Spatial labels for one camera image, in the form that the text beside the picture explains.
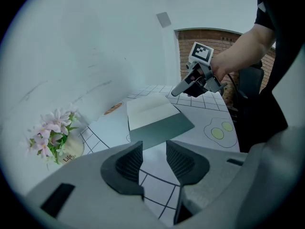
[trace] black grid line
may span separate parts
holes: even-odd
[[[163,213],[164,213],[164,211],[165,211],[165,209],[166,209],[166,207],[167,207],[167,205],[168,205],[168,203],[169,203],[169,201],[170,201],[170,199],[171,199],[171,197],[172,197],[172,195],[173,195],[173,192],[174,192],[175,188],[176,188],[176,187],[173,187],[172,193],[171,193],[170,197],[168,198],[168,200],[167,200],[167,202],[166,202],[166,205],[165,205],[165,207],[163,208],[163,210],[162,210],[162,212],[161,212],[161,215],[159,216],[158,219],[160,219],[161,216],[163,215]]]
[[[93,131],[92,131],[92,133],[102,142],[102,143],[104,143]]]
[[[164,205],[164,204],[158,203],[158,202],[156,202],[156,201],[154,201],[154,200],[152,200],[152,199],[150,199],[150,198],[147,198],[147,197],[145,197],[145,196],[144,196],[144,198],[148,199],[148,200],[151,201],[151,202],[154,202],[155,204],[161,205],[161,206],[163,206],[163,207],[165,207],[165,208],[171,208],[171,209],[176,210],[176,209],[173,208],[173,207],[169,207],[169,206],[166,206],[166,205]]]
[[[130,139],[130,134],[128,134],[128,135],[126,136],[126,140],[127,140],[127,142],[131,143],[131,141],[128,141],[128,139],[127,139],[128,136],[129,136],[129,139]]]
[[[81,134],[81,137],[84,139],[84,141],[85,141],[85,143],[87,144],[87,140],[90,138],[90,137],[88,137],[86,140],[85,140],[85,138],[82,136],[82,134]]]
[[[136,99],[136,97],[139,96],[140,94],[133,94],[133,95],[135,95],[134,98],[133,98],[133,97],[127,97],[127,98]]]
[[[85,131],[87,131],[87,129],[88,129],[88,127],[85,130],[83,130],[80,134],[83,134]]]
[[[145,179],[147,178],[147,174],[146,174],[146,176],[144,177],[144,179],[143,179],[143,181],[141,182],[141,184],[140,184],[140,186],[142,186],[142,184],[143,184],[143,182],[145,181]]]
[[[172,91],[172,89],[173,89],[173,86],[171,86],[172,88],[170,89],[170,92],[167,94],[167,96],[171,93],[171,91]],[[209,109],[209,108],[202,108],[202,107],[197,107],[197,106],[192,106],[192,97],[191,97],[191,99],[190,100],[187,100],[187,99],[180,99],[180,95],[181,94],[179,94],[178,95],[178,98],[173,98],[173,99],[177,99],[177,105],[181,105],[181,106],[190,106],[190,107],[195,107],[195,108],[201,108],[201,109]],[[215,98],[215,96],[211,93],[211,95],[212,95],[212,97],[210,97],[210,96],[204,96],[203,94],[201,95],[202,97],[209,97],[209,98],[213,98],[213,99],[220,99],[220,98]],[[184,105],[184,104],[179,104],[178,102],[179,102],[179,100],[186,100],[186,101],[190,101],[191,102],[191,105]],[[224,111],[224,110],[220,110],[219,109],[219,107],[218,107],[218,109],[211,109],[211,110],[216,110],[216,111],[222,111],[222,112],[228,112],[228,111]]]
[[[93,149],[95,148],[95,146],[97,146],[100,143],[100,141],[97,142],[96,145],[94,145],[94,147],[91,149],[91,151],[93,152]]]
[[[172,182],[165,181],[165,180],[163,180],[163,179],[161,179],[161,178],[155,177],[154,175],[152,175],[152,174],[148,173],[147,171],[144,171],[144,170],[142,170],[142,169],[140,169],[140,171],[142,171],[142,172],[144,172],[144,173],[146,173],[146,174],[150,175],[150,176],[151,176],[151,177],[153,177],[153,178],[156,178],[157,180],[160,180],[160,181],[163,181],[163,182],[165,182],[165,183],[168,183],[168,184],[174,185],[174,186],[176,186],[176,187],[180,187],[180,185],[177,185],[177,184],[174,184],[174,183],[172,183]]]

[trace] table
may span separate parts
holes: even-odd
[[[239,152],[237,135],[228,109],[219,93],[206,92],[194,98],[186,94],[173,97],[173,86],[147,85],[131,92],[110,113],[92,122],[82,133],[84,155],[130,142],[126,103],[159,92],[195,125],[173,138],[197,146]],[[166,161],[165,142],[143,151],[139,184],[144,202],[167,226],[173,225],[180,183]]]

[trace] green circle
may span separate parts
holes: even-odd
[[[232,126],[232,124],[229,123],[229,122],[223,122],[223,123],[222,123],[222,126],[223,126],[223,128],[224,128],[226,131],[228,131],[228,132],[233,131],[233,126]]]
[[[223,139],[223,137],[224,137],[223,131],[221,129],[219,129],[219,128],[213,128],[212,129],[212,135],[216,139]]]

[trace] paper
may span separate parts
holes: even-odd
[[[149,94],[127,102],[127,115],[131,131],[176,114],[179,114],[179,110],[160,93]]]

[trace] artificial flower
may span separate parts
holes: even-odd
[[[45,115],[41,115],[41,119],[44,121],[44,123],[46,124],[53,124],[55,117],[54,117],[54,113],[51,112],[49,114],[45,114]]]
[[[77,107],[73,104],[70,104],[66,113],[69,113],[69,112],[72,113],[72,114],[75,114],[77,112]]]
[[[54,147],[57,147],[60,143],[57,142],[59,139],[62,138],[62,135],[61,134],[55,134],[54,136],[52,136],[51,138],[51,144],[54,146]]]
[[[61,125],[61,132],[64,133],[65,135],[69,134],[67,127],[65,127],[64,125]]]
[[[66,153],[65,144],[62,144],[59,149],[56,149],[56,152],[58,152],[59,156],[65,154]]]
[[[59,125],[59,126],[67,126],[67,125],[70,125],[71,124],[71,120],[69,120],[69,113],[65,113],[63,110],[62,110],[62,113],[59,109],[56,109],[55,110],[55,113],[54,113],[54,117],[55,117],[55,123],[56,125]]]
[[[49,138],[51,131],[56,133],[61,132],[61,128],[58,125],[54,124],[43,124],[43,125],[36,125],[34,128],[34,134],[41,134],[44,138]]]
[[[41,150],[41,157],[48,157],[48,156],[53,156],[52,152],[50,151],[48,147],[48,142],[49,140],[47,138],[43,138],[40,135],[34,136],[35,140],[35,149]]]
[[[25,148],[26,151],[25,151],[25,156],[28,156],[28,154],[31,154],[34,147],[33,147],[33,143],[30,139],[28,139],[27,137],[24,138],[24,140],[22,140],[19,145],[22,147],[22,148]]]

